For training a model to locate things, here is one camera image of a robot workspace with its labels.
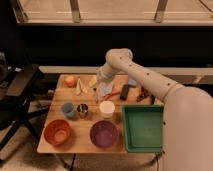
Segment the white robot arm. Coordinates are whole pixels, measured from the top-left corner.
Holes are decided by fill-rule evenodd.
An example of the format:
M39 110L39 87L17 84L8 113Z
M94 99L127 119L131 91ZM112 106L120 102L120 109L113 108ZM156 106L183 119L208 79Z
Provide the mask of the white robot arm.
M213 171L213 96L133 61L128 48L110 49L97 80L122 71L164 104L163 171Z

